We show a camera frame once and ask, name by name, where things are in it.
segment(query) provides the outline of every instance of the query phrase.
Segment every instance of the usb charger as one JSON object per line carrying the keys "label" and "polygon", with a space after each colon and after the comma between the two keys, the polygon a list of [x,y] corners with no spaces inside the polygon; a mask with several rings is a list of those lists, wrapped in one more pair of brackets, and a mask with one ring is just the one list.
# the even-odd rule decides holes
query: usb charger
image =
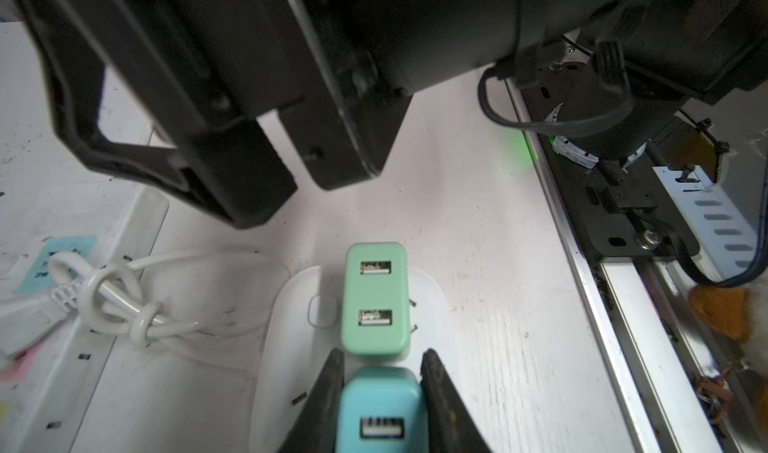
{"label": "usb charger", "polygon": [[336,423],[336,453],[426,453],[427,410],[408,369],[367,366],[344,387]]}
{"label": "usb charger", "polygon": [[399,243],[358,243],[347,251],[341,341],[353,355],[408,352],[408,259]]}

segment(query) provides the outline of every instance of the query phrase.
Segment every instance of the white tabletop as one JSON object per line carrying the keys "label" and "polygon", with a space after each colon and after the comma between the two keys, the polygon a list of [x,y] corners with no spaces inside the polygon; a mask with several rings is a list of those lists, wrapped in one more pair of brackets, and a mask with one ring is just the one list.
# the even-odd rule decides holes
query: white tabletop
{"label": "white tabletop", "polygon": [[[478,78],[417,94],[383,175],[333,191],[312,182],[276,115],[263,116],[299,190],[245,231],[172,200],[153,253],[256,245],[295,273],[342,263],[353,243],[398,241],[448,297],[458,388],[491,449],[630,451],[530,153],[520,132],[482,116]],[[73,451],[242,451],[252,394],[242,376],[118,338]]]}

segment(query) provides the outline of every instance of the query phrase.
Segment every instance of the orange and white plush toy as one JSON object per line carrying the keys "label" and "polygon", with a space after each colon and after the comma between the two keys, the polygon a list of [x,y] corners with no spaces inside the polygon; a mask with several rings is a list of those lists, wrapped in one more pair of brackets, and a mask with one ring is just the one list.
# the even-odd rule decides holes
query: orange and white plush toy
{"label": "orange and white plush toy", "polygon": [[713,329],[740,343],[750,368],[763,376],[755,413],[768,435],[768,277],[739,288],[697,286],[688,303]]}

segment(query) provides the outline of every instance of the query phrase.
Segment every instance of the metal bolt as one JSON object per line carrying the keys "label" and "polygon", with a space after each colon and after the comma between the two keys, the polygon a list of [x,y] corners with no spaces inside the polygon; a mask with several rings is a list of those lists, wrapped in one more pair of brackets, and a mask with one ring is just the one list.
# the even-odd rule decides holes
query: metal bolt
{"label": "metal bolt", "polygon": [[653,250],[657,249],[661,245],[661,236],[655,231],[646,229],[643,233],[640,233],[635,240],[640,245],[640,248]]}

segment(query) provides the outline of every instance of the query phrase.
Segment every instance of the usb port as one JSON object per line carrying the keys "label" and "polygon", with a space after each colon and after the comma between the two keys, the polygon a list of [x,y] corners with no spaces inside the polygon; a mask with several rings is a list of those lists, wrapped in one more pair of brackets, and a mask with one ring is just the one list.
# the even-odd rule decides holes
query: usb port
{"label": "usb port", "polygon": [[392,272],[391,261],[362,261],[360,262],[361,275],[389,275]]}
{"label": "usb port", "polygon": [[401,440],[406,436],[406,423],[402,418],[360,418],[360,438]]}
{"label": "usb port", "polygon": [[388,326],[392,324],[390,309],[361,309],[357,316],[360,326]]}

